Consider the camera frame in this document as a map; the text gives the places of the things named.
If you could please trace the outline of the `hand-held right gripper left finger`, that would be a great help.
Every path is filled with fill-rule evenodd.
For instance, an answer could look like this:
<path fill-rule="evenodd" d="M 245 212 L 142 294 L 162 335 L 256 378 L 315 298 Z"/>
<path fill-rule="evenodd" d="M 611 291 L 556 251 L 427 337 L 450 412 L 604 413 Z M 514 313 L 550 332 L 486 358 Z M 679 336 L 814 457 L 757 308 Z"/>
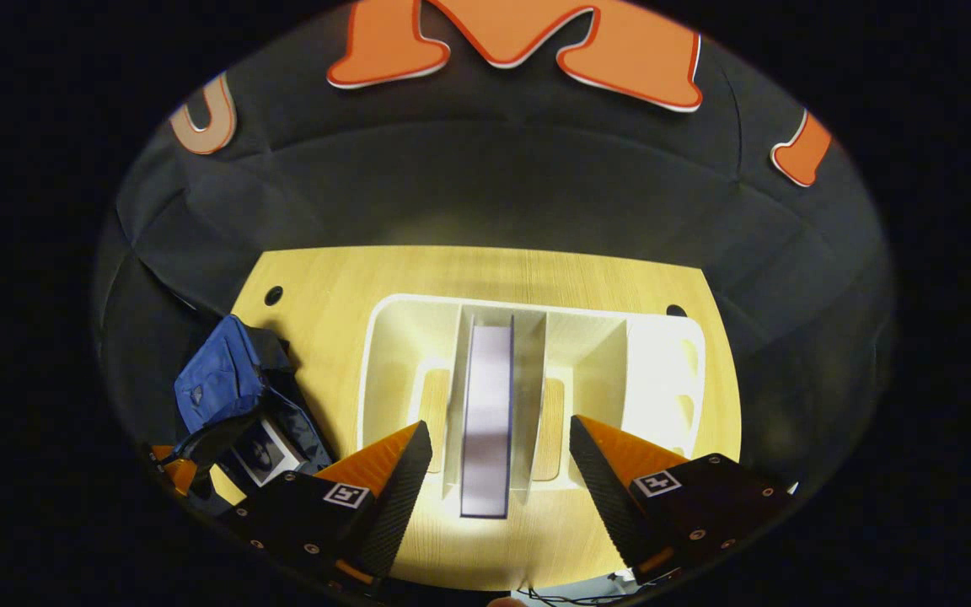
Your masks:
<path fill-rule="evenodd" d="M 282 473 L 238 503 L 238 538 L 312 583 L 378 590 L 431 460 L 419 420 L 319 473 Z"/>

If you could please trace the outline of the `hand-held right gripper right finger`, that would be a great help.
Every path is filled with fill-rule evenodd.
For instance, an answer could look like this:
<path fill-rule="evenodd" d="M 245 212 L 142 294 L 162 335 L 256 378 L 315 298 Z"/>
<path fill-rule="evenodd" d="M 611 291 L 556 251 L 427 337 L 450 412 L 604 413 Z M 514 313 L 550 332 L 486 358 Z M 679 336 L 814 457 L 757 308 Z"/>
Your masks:
<path fill-rule="evenodd" d="M 795 498 L 725 454 L 686 459 L 584 415 L 571 418 L 569 450 L 639 584 L 716 564 L 777 523 Z"/>

